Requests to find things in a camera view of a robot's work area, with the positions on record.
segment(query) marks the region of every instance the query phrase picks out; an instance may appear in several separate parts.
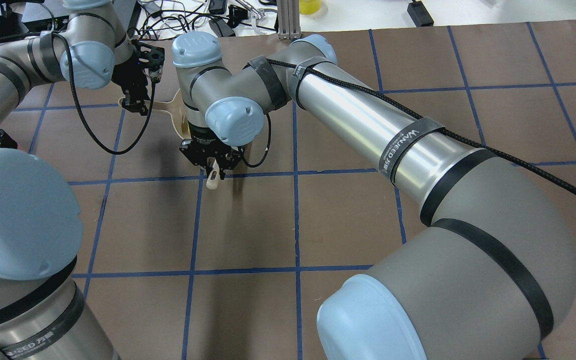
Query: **tiled tabletop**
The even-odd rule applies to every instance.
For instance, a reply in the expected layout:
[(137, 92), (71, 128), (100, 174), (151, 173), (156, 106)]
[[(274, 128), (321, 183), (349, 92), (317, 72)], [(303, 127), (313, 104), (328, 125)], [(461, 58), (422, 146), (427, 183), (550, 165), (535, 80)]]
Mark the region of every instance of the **tiled tabletop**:
[[(362, 82), (576, 185), (576, 20), (324, 35)], [(222, 41), (234, 73), (285, 46), (276, 36)], [(177, 88), (168, 61), (158, 100)], [(96, 134), (123, 149), (143, 118), (117, 107), (119, 95), (113, 85), (79, 92)], [(164, 114), (119, 156), (89, 139), (65, 84), (34, 89), (5, 121), (80, 202), (74, 278), (124, 360), (323, 360), (322, 301), (423, 230), (418, 205), (313, 116), (289, 104), (272, 121), (265, 164), (237, 168), (216, 191)], [(576, 198), (529, 176), (576, 246)], [(576, 300), (528, 357), (576, 359)]]

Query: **light blue joint cap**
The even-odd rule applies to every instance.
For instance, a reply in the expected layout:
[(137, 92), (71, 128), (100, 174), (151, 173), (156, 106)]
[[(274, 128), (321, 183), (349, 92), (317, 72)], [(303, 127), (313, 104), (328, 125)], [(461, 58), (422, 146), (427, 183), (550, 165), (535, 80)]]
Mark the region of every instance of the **light blue joint cap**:
[(82, 245), (79, 213), (48, 162), (0, 148), (0, 278), (38, 280), (70, 264)]
[[(80, 41), (70, 46), (75, 86), (78, 88), (101, 89), (108, 85), (115, 67), (115, 53), (98, 41)], [(70, 81), (68, 74), (68, 56), (61, 55), (59, 65), (61, 75)]]
[(61, 0), (63, 7), (70, 10), (86, 10), (108, 4), (111, 0)]
[(193, 31), (181, 34), (172, 43), (173, 64), (177, 68), (195, 68), (222, 58), (222, 46), (213, 34)]
[(328, 360), (427, 360), (406, 311), (372, 276), (352, 276), (324, 301), (317, 330)]
[(264, 129), (264, 110), (255, 101), (231, 96), (215, 101), (206, 110), (206, 124), (229, 146), (249, 144)]
[(314, 45), (316, 48), (319, 49), (319, 51), (322, 52), (322, 54), (326, 57), (326, 59), (333, 62), (333, 64), (335, 64), (336, 66), (339, 65), (339, 62), (337, 61), (337, 54), (335, 53), (334, 48), (332, 47), (332, 45), (328, 43), (327, 39), (322, 35), (312, 34), (302, 39), (296, 39), (295, 41), (293, 41), (293, 43), (299, 43), (299, 42)]

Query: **yellow object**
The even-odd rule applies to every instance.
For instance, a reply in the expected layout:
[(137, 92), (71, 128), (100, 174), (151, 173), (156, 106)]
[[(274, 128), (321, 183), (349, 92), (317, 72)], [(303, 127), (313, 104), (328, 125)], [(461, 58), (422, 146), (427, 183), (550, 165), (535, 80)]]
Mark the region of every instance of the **yellow object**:
[(322, 7), (322, 0), (299, 0), (299, 13), (315, 14)]

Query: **cable connector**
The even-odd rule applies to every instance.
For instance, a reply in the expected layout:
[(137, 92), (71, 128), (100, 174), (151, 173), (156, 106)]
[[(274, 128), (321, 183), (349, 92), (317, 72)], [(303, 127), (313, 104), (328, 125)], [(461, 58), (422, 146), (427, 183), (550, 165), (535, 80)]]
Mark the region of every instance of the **cable connector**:
[(414, 25), (418, 28), (432, 27), (432, 25), (435, 23), (432, 16), (430, 16), (430, 13), (426, 9), (424, 3), (421, 1), (413, 0), (413, 2), (410, 2), (408, 4), (407, 11), (410, 15), (410, 18), (412, 18)]

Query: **metal post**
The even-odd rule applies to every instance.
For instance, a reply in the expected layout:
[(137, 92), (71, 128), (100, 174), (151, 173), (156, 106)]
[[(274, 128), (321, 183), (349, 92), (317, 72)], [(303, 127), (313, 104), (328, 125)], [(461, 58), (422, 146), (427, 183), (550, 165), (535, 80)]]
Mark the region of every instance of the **metal post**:
[(277, 0), (279, 18), (279, 39), (299, 39), (302, 28), (299, 26), (299, 0)]

